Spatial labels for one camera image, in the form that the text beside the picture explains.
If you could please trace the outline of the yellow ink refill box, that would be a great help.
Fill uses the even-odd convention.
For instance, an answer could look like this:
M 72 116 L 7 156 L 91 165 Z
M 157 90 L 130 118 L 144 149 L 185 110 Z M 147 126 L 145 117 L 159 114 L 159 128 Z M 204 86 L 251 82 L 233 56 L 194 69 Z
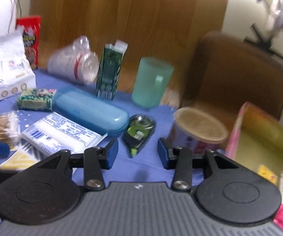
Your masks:
M 278 184 L 278 176 L 274 172 L 272 172 L 270 169 L 268 169 L 265 165 L 261 164 L 259 165 L 257 169 L 257 174 L 266 180 L 270 181 L 274 185 Z

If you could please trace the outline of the green drink carton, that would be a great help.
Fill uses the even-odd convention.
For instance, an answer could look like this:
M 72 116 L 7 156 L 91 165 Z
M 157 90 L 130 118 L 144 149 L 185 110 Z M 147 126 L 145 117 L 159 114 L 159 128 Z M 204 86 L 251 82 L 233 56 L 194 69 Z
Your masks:
M 128 44 L 117 40 L 114 45 L 106 44 L 100 59 L 96 81 L 96 96 L 113 100 L 117 90 L 120 70 Z

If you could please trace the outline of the green patterned pocket tissue pack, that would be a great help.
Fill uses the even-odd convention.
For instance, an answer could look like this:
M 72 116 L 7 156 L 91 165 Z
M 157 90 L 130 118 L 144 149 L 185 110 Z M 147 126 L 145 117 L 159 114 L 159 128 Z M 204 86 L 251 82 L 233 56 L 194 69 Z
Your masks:
M 55 93 L 56 89 L 26 89 L 18 96 L 16 104 L 22 110 L 52 111 Z

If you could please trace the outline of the red snack box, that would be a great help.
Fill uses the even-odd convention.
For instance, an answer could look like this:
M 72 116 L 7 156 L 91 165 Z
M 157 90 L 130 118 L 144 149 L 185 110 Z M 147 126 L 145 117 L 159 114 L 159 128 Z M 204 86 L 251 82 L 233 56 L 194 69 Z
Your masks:
M 17 18 L 16 20 L 16 27 L 23 27 L 22 39 L 25 55 L 33 70 L 38 68 L 40 23 L 40 16 Z

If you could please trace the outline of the blue patterned tablecloth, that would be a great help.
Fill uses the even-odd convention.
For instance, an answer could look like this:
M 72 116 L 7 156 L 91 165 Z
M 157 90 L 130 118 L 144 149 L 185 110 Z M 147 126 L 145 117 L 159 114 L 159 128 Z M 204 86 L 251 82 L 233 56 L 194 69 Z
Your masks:
M 71 86 L 60 79 L 54 79 L 54 77 L 47 75 L 42 72 L 37 73 L 37 83 L 40 83 L 41 87 L 46 88 L 54 88 L 59 89 L 59 87 L 64 88 L 67 86 Z M 207 149 L 213 149 L 220 144 L 223 144 L 228 137 L 227 128 L 214 116 L 204 112 L 202 110 L 196 109 L 195 111 L 189 110 L 189 114 L 183 114 L 177 116 L 177 121 L 181 120 L 181 122 L 177 122 L 177 126 L 181 126 L 178 129 L 174 129 L 172 125 L 174 122 L 174 113 L 177 111 L 176 108 L 169 107 L 167 105 L 160 105 L 155 108 L 142 108 L 137 106 L 131 100 L 131 95 L 124 92 L 118 92 L 115 96 L 115 100 L 113 101 L 104 101 L 109 103 L 115 107 L 118 107 L 124 111 L 126 111 L 130 117 L 135 116 L 136 114 L 143 114 L 147 117 L 151 117 L 156 126 L 153 129 L 153 134 L 149 138 L 148 141 L 145 142 L 143 148 L 138 148 L 141 152 L 141 155 L 137 156 L 137 161 L 135 162 L 137 165 L 141 165 L 141 172 L 145 172 L 145 169 L 150 169 L 155 173 L 154 168 L 159 168 L 159 158 L 155 154 L 155 145 L 157 144 L 157 140 L 160 137 L 172 138 L 172 146 L 180 146 L 180 147 L 188 147 L 192 148 L 194 152 L 201 152 Z M 14 98 L 10 98 L 9 101 L 2 101 L 4 103 L 4 107 L 0 104 L 1 108 L 7 108 L 6 105 L 14 105 L 15 110 L 17 110 L 17 106 L 15 104 Z M 32 112 L 32 111 L 20 111 L 18 113 L 22 113 L 21 116 L 21 125 L 24 123 L 32 124 L 36 122 L 36 119 L 41 118 L 43 115 L 46 115 L 45 112 Z M 131 157 L 131 149 L 136 150 L 133 151 L 133 154 L 137 155 L 137 148 L 133 147 L 132 142 L 136 142 L 137 140 L 144 140 L 146 137 L 145 129 L 125 129 L 123 132 L 123 138 L 120 140 L 120 156 Z M 176 137 L 177 134 L 183 134 L 185 140 L 178 140 L 179 137 Z

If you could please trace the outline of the white tissue pack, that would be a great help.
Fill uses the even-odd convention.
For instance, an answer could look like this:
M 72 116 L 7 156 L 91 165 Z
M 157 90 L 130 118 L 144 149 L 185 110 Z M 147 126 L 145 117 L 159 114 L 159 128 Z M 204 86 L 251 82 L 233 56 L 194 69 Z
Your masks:
M 19 28 L 0 36 L 0 101 L 36 87 L 36 76 L 25 55 Z

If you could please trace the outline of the bagged stack of paper cups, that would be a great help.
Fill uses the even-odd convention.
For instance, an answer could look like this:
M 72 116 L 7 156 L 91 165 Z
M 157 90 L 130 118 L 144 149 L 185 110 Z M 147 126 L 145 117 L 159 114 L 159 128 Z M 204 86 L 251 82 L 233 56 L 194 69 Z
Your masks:
M 98 56 L 91 51 L 90 41 L 86 36 L 56 50 L 47 62 L 47 72 L 50 75 L 83 85 L 94 82 L 98 70 Z

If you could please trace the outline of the green correction tape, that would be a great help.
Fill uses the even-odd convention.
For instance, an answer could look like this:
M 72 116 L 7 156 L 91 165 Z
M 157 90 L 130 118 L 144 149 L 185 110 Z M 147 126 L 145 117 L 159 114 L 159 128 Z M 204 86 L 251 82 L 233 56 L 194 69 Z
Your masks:
M 130 117 L 129 124 L 123 133 L 123 140 L 129 151 L 129 157 L 135 157 L 148 142 L 155 131 L 156 122 L 144 114 Z

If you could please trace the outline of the white wet wipes pack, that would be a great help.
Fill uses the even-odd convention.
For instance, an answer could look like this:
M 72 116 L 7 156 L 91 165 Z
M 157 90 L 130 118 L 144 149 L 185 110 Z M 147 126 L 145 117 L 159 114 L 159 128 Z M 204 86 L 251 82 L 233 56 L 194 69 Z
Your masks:
M 43 155 L 50 156 L 60 150 L 83 153 L 96 147 L 107 134 L 100 135 L 53 112 L 25 129 L 21 137 Z

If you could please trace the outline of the pink biscuit tin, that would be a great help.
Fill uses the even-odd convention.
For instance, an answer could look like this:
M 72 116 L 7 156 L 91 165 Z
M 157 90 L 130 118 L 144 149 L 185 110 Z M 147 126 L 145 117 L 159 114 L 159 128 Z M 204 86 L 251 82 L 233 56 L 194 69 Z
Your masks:
M 257 173 L 263 164 L 278 176 L 283 171 L 283 126 L 259 107 L 245 103 L 235 120 L 226 155 Z

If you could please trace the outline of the teal plastic mug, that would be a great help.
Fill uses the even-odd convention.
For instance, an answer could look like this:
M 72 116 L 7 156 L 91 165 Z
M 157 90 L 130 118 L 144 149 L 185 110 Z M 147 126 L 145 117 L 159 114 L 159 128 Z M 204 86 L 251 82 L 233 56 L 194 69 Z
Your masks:
M 133 102 L 143 108 L 158 107 L 173 71 L 174 67 L 165 61 L 141 58 L 132 92 Z

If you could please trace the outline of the blue plastic case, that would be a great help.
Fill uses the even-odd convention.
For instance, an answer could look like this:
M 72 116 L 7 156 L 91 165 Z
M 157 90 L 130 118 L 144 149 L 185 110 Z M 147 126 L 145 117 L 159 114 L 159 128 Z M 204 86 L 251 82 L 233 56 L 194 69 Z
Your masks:
M 126 111 L 76 87 L 57 90 L 52 110 L 100 135 L 120 135 L 129 123 Z

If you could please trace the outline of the peanut can with lid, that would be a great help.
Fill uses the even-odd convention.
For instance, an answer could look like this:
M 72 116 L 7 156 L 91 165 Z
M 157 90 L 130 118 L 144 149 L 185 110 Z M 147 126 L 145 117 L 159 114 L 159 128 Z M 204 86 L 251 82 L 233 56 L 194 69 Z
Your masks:
M 174 113 L 174 123 L 166 140 L 172 147 L 204 153 L 218 149 L 227 138 L 227 128 L 216 117 L 200 109 L 185 107 Z

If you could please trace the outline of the bag of cotton swabs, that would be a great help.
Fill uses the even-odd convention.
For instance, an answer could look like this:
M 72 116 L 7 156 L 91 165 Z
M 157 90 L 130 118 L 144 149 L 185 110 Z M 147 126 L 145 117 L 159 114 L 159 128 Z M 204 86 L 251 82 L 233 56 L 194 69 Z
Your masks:
M 0 113 L 0 143 L 13 148 L 19 142 L 20 134 L 18 115 L 14 111 Z

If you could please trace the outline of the brown chair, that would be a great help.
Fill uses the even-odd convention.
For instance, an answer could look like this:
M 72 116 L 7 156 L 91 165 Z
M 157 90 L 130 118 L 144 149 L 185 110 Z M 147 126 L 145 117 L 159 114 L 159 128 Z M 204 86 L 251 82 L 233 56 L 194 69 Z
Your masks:
M 254 45 L 209 32 L 199 40 L 186 76 L 181 106 L 201 109 L 229 130 L 246 102 L 281 118 L 283 64 Z

